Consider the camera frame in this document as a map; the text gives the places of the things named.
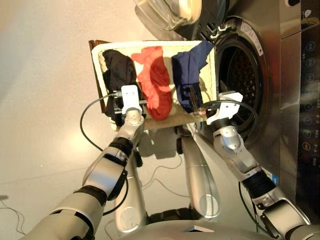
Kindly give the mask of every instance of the silver robot arm segment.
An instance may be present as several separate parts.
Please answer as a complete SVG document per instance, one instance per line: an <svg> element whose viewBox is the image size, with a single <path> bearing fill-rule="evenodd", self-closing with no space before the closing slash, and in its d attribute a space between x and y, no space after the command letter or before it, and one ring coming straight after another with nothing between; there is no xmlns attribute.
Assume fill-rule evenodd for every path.
<svg viewBox="0 0 320 240"><path fill-rule="evenodd" d="M220 97L236 100L228 97L228 93L222 94ZM229 119L238 110L226 116L221 113L227 111L228 107L222 109L223 107L221 104L220 111L207 120L207 124L211 125L214 130L214 149L238 181L245 186L253 203L263 211L261 219L270 235L274 238L280 237L287 240L316 238L316 234L320 232L319 226L317 227L318 233L316 233L316 228L310 225L307 216L262 171L259 163L246 149L236 128L231 125ZM307 233L304 238L296 238L303 233Z"/></svg>
<svg viewBox="0 0 320 240"><path fill-rule="evenodd" d="M94 239L106 202L118 196L126 181L125 167L144 128L138 89L125 87L129 88L121 89L127 95L124 125L86 171L82 188L67 196L22 240Z"/></svg>

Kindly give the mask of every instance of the control panel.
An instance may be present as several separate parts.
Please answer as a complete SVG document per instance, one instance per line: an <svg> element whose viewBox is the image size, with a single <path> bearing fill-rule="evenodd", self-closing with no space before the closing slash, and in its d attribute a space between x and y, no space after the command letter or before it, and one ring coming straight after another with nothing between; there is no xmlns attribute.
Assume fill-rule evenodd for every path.
<svg viewBox="0 0 320 240"><path fill-rule="evenodd" d="M300 114L295 201L320 222L320 26L301 32Z"/></svg>

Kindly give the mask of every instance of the navy blue cloth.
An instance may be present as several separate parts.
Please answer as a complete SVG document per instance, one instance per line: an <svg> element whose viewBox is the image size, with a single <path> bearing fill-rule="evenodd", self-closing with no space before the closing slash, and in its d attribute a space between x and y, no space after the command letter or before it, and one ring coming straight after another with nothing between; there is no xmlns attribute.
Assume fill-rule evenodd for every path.
<svg viewBox="0 0 320 240"><path fill-rule="evenodd" d="M172 57L173 82L177 98L187 113L194 111L190 101L190 88L194 90L198 107L203 103L199 74L200 70L207 65L206 59L213 47L210 42L202 41L190 51L179 52Z"/></svg>

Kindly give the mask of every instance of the red cloth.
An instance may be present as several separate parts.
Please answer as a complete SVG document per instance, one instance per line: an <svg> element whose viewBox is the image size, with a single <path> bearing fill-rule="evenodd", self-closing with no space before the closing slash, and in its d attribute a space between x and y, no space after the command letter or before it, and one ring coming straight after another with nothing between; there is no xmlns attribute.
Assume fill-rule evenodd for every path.
<svg viewBox="0 0 320 240"><path fill-rule="evenodd" d="M172 96L162 47L145 47L141 53L132 54L131 58L143 64L143 70L137 78L146 96L146 108L149 114L158 121L167 118L172 108Z"/></svg>

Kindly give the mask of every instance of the white floor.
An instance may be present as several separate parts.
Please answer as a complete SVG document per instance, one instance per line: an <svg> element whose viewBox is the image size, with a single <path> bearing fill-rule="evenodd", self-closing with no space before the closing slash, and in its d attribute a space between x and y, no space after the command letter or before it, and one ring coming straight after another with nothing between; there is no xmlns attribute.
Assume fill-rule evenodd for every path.
<svg viewBox="0 0 320 240"><path fill-rule="evenodd" d="M27 233L81 187L86 168L99 154L79 129L83 109L98 97L88 41L155 38L136 17L132 0L0 1L0 16L0 196L7 196L3 202L23 213ZM102 147L115 135L99 105L88 111L84 128ZM142 183L157 166L180 162L172 129L159 131L157 139L143 153ZM206 158L213 162L210 154ZM235 179L215 166L211 170L221 188L221 221L253 229ZM187 194L183 164L175 170L159 169L155 176L171 190ZM188 198L157 182L144 197L150 214L189 205ZM112 219L102 219L97 240L108 239L105 226ZM0 239L22 237L16 232L17 221L14 212L0 209ZM106 229L116 237L112 222Z"/></svg>

